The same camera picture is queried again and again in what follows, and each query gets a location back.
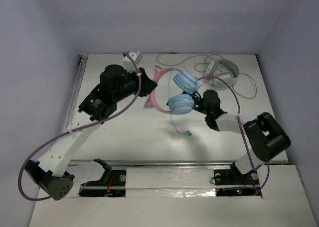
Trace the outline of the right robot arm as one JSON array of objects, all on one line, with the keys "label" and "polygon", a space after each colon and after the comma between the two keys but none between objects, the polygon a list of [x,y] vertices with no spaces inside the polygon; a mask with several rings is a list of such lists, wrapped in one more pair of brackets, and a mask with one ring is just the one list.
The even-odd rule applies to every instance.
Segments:
[{"label": "right robot arm", "polygon": [[210,129],[242,136],[246,154],[231,165],[230,178],[234,183],[243,183],[248,178],[248,172],[269,163],[291,146],[290,138],[270,113],[248,118],[225,112],[214,90],[207,90],[202,96],[197,93],[190,96],[194,100],[193,110],[205,115]]}]

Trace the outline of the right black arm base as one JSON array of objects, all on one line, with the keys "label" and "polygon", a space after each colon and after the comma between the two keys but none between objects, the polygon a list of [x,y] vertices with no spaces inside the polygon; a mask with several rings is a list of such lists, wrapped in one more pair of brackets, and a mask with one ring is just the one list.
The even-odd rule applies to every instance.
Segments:
[{"label": "right black arm base", "polygon": [[242,174],[234,163],[228,169],[215,169],[210,183],[215,186],[217,197],[261,195],[257,171]]}]

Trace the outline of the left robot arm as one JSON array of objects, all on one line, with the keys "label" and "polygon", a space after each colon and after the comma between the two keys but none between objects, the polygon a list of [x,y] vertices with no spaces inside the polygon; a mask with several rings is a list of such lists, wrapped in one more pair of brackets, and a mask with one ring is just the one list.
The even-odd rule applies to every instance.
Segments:
[{"label": "left robot arm", "polygon": [[118,102],[133,95],[148,96],[157,83],[144,68],[128,72],[120,65],[108,65],[100,74],[99,84],[79,105],[63,134],[53,139],[53,145],[37,160],[28,160],[24,170],[50,198],[58,201],[73,187],[74,175],[66,171],[69,162],[87,138],[103,123],[119,116]]}]

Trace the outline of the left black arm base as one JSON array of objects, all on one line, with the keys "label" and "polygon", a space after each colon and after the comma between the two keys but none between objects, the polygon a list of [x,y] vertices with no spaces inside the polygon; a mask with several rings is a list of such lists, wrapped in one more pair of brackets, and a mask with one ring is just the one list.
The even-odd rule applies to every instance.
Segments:
[{"label": "left black arm base", "polygon": [[102,166],[104,172],[98,180],[91,180],[81,184],[79,196],[81,197],[125,197],[126,196],[126,170],[113,170],[111,165],[102,159],[94,159]]}]

